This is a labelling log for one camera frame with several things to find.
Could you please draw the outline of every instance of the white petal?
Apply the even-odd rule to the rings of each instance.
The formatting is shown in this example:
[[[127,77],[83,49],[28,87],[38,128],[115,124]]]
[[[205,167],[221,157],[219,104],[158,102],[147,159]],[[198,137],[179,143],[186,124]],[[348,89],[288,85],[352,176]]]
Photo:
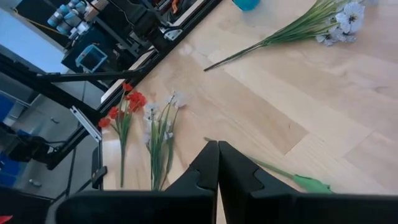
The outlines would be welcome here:
[[[340,28],[335,29],[330,35],[335,41],[345,41],[346,39],[346,37],[343,35],[343,30]]]
[[[150,120],[145,120],[146,125],[145,125],[145,133],[150,134],[152,131],[152,121]]]
[[[348,23],[341,23],[340,24],[340,29],[344,32],[344,33],[349,33],[351,31],[351,25]]]
[[[149,144],[150,142],[150,135],[149,134],[144,134],[144,136],[142,137],[142,142],[146,145]]]
[[[177,101],[175,102],[175,107],[176,107],[176,108],[181,108],[181,107],[183,107],[183,106],[185,106],[185,105],[186,105],[186,102],[185,102],[184,99],[179,99],[179,100],[177,100]]]
[[[318,43],[322,43],[326,39],[324,35],[317,35],[315,38]]]
[[[163,140],[167,141],[173,137],[173,133],[164,133]]]
[[[364,6],[357,2],[350,2],[344,6],[344,13],[348,16],[358,15],[364,12]]]
[[[362,19],[357,19],[356,21],[351,23],[351,32],[357,32],[363,25]]]
[[[166,131],[171,131],[171,130],[170,130],[171,127],[172,127],[171,121],[167,121],[167,123],[166,123]]]
[[[339,22],[339,23],[341,23],[341,24],[348,24],[349,23],[349,16],[347,16],[345,13],[343,13],[343,12],[341,12],[341,13],[338,13],[337,15],[336,15],[336,20],[337,20],[337,22]]]
[[[166,98],[166,103],[171,103],[171,104],[173,104],[172,103],[172,100],[173,100],[173,96],[168,96],[167,98]]]
[[[346,42],[355,42],[356,36],[355,35],[347,35]]]
[[[330,46],[332,46],[334,44],[334,42],[332,40],[325,40],[323,42],[323,44],[325,44],[326,46],[330,47]]]
[[[144,107],[146,113],[156,113],[159,109],[156,103],[147,103]]]

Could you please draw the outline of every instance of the black metal bar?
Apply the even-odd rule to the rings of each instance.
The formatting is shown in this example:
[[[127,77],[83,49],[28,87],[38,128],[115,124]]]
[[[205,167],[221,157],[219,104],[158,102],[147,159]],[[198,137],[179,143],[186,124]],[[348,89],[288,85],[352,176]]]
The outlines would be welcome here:
[[[68,184],[67,184],[67,189],[65,192],[66,197],[69,197],[69,193],[70,193],[70,186],[72,184],[72,176],[73,176],[73,168],[75,167],[75,159],[76,159],[76,148],[74,148],[74,150],[73,150],[72,161],[70,163]]]
[[[60,195],[58,195],[58,197],[55,198],[55,199],[51,202],[51,205],[53,205],[55,202],[57,202],[57,201],[60,200],[63,196],[65,196],[65,192],[66,192],[66,190],[63,190],[63,192],[60,193]]]
[[[188,18],[180,25],[183,28],[182,33],[173,41],[170,43],[168,47],[166,47],[162,52],[152,52],[151,55],[144,60],[144,62],[141,64],[142,65],[142,73],[140,75],[134,76],[130,79],[127,79],[126,82],[132,84],[133,86],[136,86],[144,77],[153,69],[156,67],[158,63],[160,63],[163,58],[165,58],[173,49],[176,47],[182,39],[184,39],[188,33],[195,28],[199,22],[205,18],[211,10],[213,10],[221,0],[209,0],[209,1],[204,1],[196,10],[194,10]],[[117,89],[115,89],[112,94],[99,106],[98,110],[101,114],[106,114],[108,110],[116,105],[121,98],[122,95],[122,87],[119,86]],[[60,147],[60,154],[53,159],[51,164],[47,165],[47,168],[52,170],[54,169],[61,161],[63,158],[65,158],[68,153],[76,147],[81,140],[85,136],[87,136],[87,131],[83,127],[80,127],[77,129],[67,140],[67,143],[62,145]]]
[[[91,184],[91,179],[87,180],[77,191],[77,192],[81,192],[82,190],[84,190],[87,186],[89,186]]]
[[[100,83],[99,81],[89,81],[89,82],[93,84],[95,87],[102,90],[103,92],[106,92],[109,89],[106,85]]]
[[[50,98],[66,108],[76,106],[93,123],[97,123],[101,118],[101,114],[92,107],[74,96],[71,96],[69,93],[63,91],[61,88],[51,84],[50,82],[38,82],[35,78],[36,73],[29,71],[23,65],[13,62],[3,55],[0,55],[0,72],[3,72],[10,78],[28,86],[34,91]]]
[[[76,73],[76,74],[49,73],[46,75],[38,75],[37,79],[49,82],[76,82],[76,81],[117,80],[122,78],[131,78],[135,75],[142,75],[142,72],[137,70],[127,70],[123,72],[95,72],[95,73]]]

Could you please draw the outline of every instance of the green leaf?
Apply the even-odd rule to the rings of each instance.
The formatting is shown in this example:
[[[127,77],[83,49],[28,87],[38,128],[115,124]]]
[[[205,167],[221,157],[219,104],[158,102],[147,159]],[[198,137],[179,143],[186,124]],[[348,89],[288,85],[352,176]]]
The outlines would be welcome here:
[[[295,174],[293,176],[293,181],[305,189],[308,193],[333,194],[329,185],[324,184],[317,179]]]

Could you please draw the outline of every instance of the wooden floor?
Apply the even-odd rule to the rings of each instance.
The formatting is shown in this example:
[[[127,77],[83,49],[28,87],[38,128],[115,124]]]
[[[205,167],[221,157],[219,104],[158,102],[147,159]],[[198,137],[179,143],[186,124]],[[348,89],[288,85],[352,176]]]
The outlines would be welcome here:
[[[206,136],[320,179],[338,193],[398,194],[398,0],[366,9],[356,43],[268,47],[203,72],[287,25],[313,2],[263,0],[242,13],[224,0],[137,86],[150,100],[163,103],[173,90],[188,99],[176,126],[168,184]],[[125,189],[149,189],[143,122],[137,117],[133,123]],[[118,139],[110,130],[103,137],[104,188],[118,189]]]

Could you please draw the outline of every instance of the white flower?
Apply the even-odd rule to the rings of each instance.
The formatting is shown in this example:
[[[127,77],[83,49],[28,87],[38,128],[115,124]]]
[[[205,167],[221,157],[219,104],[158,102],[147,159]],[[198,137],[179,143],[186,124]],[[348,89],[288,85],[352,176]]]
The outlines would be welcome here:
[[[329,29],[329,31],[326,34],[317,35],[315,38],[318,43],[323,43],[329,47],[335,44],[337,41],[339,41],[338,38],[339,33],[340,32],[337,29],[337,27],[332,27]]]
[[[145,119],[145,133],[150,133],[152,131],[152,120],[150,119]]]
[[[345,36],[344,42],[355,42],[356,36],[354,34],[343,34]]]
[[[171,121],[167,121],[167,123],[166,123],[166,131],[171,131],[171,128],[172,128]]]
[[[149,135],[149,134],[144,134],[144,136],[142,137],[142,142],[143,142],[145,145],[148,145],[149,142],[150,142],[150,135]]]
[[[171,103],[171,104],[173,104],[172,101],[174,101],[174,100],[173,100],[173,96],[168,96],[168,97],[166,98],[166,103]]]
[[[172,137],[173,137],[173,133],[164,133],[163,140],[167,141],[167,140],[169,140]]]
[[[180,91],[174,91],[174,99],[176,108],[181,108],[186,105],[185,97]]]
[[[355,33],[363,25],[365,6],[350,2],[344,6],[343,12],[336,15],[337,22],[344,33]]]
[[[181,108],[186,105],[184,95],[180,91],[174,91],[172,96],[166,98],[166,103],[170,103],[176,108]]]
[[[146,112],[146,113],[153,113],[153,114],[155,114],[155,113],[159,110],[159,107],[157,106],[156,103],[147,103],[147,104],[145,105],[144,109],[145,109],[145,112]]]

